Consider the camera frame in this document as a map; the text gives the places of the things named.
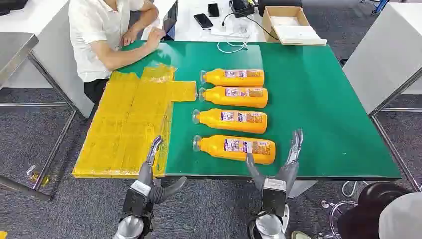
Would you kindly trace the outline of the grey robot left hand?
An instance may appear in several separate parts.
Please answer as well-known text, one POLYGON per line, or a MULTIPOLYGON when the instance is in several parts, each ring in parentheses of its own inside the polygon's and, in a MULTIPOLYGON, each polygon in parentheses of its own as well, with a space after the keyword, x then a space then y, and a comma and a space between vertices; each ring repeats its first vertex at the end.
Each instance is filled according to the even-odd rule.
POLYGON ((153 183, 152 166, 155 162, 155 155, 158 152, 162 142, 163 139, 160 135, 154 139, 147 154, 146 160, 140 168, 137 178, 137 181, 143 184, 143 186, 141 186, 140 193, 146 196, 148 200, 154 204, 161 204, 170 196, 173 196, 183 187, 187 180, 185 176, 182 176, 174 184, 165 188, 153 183))

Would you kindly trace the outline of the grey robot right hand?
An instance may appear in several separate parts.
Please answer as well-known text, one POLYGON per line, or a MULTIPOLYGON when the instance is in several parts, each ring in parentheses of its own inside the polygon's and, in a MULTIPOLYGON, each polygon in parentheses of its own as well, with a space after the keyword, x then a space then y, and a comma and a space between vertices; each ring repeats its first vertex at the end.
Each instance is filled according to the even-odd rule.
POLYGON ((289 195, 294 181, 296 180, 299 168, 299 155, 303 142, 303 131, 297 129, 292 133, 291 146, 285 164, 279 169, 275 176, 264 177, 258 171, 254 164, 254 158, 251 153, 246 154, 246 167, 254 180, 255 187, 262 191, 263 189, 270 189, 275 191, 282 191, 289 195))

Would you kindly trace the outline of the seated person's left hand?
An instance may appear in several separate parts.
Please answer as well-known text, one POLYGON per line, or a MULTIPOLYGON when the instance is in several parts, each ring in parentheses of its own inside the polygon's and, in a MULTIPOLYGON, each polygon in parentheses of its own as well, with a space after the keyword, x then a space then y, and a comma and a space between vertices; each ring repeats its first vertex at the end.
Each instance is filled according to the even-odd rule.
POLYGON ((121 46, 129 46, 132 44, 138 36, 138 31, 130 29, 121 38, 121 46))

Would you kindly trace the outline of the seated person's right hand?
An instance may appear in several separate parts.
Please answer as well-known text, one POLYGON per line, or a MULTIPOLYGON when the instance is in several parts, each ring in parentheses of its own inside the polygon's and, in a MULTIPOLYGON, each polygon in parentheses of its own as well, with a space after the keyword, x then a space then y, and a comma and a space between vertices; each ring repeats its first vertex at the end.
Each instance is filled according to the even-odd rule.
POLYGON ((148 39, 145 44, 146 48, 151 52, 156 50, 165 35, 166 32, 164 30, 153 27, 149 32, 148 39))

